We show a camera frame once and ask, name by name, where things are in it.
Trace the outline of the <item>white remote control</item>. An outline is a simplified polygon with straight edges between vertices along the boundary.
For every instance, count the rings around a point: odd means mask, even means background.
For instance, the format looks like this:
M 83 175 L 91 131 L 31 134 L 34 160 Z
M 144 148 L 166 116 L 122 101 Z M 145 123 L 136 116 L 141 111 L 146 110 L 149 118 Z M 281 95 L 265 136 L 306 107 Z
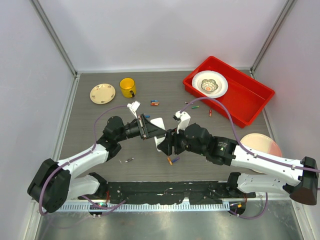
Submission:
M 165 137 L 166 137 L 166 128 L 165 128 L 164 121 L 161 117 L 158 117 L 158 118 L 151 119 L 150 123 L 155 127 L 153 138 L 154 138 L 156 150 L 158 152 L 161 152 L 158 146 L 165 140 Z

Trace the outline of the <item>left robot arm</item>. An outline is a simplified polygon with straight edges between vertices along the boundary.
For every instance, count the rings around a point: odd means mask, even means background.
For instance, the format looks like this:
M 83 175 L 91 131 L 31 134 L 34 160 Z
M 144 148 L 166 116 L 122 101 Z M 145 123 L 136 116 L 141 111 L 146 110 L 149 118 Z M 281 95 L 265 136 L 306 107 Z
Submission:
M 90 148 L 66 159 L 42 162 L 27 194 L 48 213 L 57 211 L 65 201 L 81 195 L 100 200 L 107 192 L 107 182 L 96 173 L 79 177 L 90 168 L 114 158 L 121 150 L 121 141 L 141 137 L 143 140 L 162 138 L 166 133 L 161 117 L 149 119 L 140 114 L 127 124 L 119 116 L 108 119 L 102 136 Z

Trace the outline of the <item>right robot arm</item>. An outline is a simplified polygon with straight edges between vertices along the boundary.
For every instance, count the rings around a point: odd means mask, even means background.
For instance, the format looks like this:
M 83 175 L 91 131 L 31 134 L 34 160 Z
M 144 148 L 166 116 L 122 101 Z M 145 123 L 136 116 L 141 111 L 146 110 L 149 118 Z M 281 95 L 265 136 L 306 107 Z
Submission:
M 226 193 L 233 198 L 242 193 L 266 192 L 288 195 L 292 200 L 315 206 L 318 195 L 319 169 L 311 157 L 289 159 L 270 155 L 237 141 L 211 135 L 193 123 L 184 130 L 177 128 L 154 138 L 156 147 L 167 156 L 187 151 L 204 156 L 215 165 L 240 167 L 261 172 L 253 177 L 239 173 L 231 176 Z

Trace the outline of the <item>yellow mug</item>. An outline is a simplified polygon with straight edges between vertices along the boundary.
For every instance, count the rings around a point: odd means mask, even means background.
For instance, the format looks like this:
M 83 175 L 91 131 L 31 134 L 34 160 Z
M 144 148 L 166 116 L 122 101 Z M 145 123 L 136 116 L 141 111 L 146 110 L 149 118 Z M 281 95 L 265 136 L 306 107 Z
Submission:
M 123 78 L 120 83 L 120 90 L 125 98 L 134 98 L 136 95 L 136 83 L 132 78 Z

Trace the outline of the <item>cream floral plate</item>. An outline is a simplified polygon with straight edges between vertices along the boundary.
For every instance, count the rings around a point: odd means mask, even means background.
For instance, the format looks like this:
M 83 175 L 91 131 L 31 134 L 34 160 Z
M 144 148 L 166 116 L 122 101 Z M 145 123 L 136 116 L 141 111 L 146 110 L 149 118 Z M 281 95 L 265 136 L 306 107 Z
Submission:
M 116 90 L 112 85 L 101 83 L 92 88 L 89 97 L 93 103 L 103 105 L 112 101 L 115 95 Z

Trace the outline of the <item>small patterned bowl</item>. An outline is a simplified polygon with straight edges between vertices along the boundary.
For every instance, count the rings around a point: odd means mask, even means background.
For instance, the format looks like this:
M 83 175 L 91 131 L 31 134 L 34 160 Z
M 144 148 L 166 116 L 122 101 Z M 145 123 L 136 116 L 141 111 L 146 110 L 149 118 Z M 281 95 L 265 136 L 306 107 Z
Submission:
M 200 85 L 201 89 L 206 92 L 212 93 L 219 88 L 219 85 L 214 79 L 203 79 Z

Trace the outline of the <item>white paper plate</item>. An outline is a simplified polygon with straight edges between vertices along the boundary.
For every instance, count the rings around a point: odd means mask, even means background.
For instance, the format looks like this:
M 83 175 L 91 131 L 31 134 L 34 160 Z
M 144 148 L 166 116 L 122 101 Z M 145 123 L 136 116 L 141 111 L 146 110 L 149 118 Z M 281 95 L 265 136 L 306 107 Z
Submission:
M 227 79 L 222 74 L 212 70 L 198 72 L 191 83 L 194 89 L 212 99 L 225 95 L 229 87 Z

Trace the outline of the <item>pink white plate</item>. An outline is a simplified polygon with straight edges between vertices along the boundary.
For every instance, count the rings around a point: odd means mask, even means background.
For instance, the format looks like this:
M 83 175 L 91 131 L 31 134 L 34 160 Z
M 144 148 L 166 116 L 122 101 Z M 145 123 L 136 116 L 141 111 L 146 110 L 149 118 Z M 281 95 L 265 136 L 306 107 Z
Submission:
M 250 133 L 245 135 L 240 142 L 253 149 L 266 154 L 282 157 L 282 151 L 277 143 L 270 137 L 261 133 Z

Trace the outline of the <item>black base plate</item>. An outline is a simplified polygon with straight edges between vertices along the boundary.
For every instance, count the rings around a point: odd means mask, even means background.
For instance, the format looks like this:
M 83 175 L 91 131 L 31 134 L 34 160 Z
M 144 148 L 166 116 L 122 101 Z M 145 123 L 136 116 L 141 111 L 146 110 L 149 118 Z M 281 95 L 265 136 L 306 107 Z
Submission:
M 109 200 L 111 204 L 125 201 L 130 205 L 181 204 L 185 198 L 191 205 L 220 204 L 222 199 L 255 198 L 254 192 L 243 193 L 227 182 L 219 181 L 154 181 L 109 182 L 101 196 L 88 195 L 91 200 Z

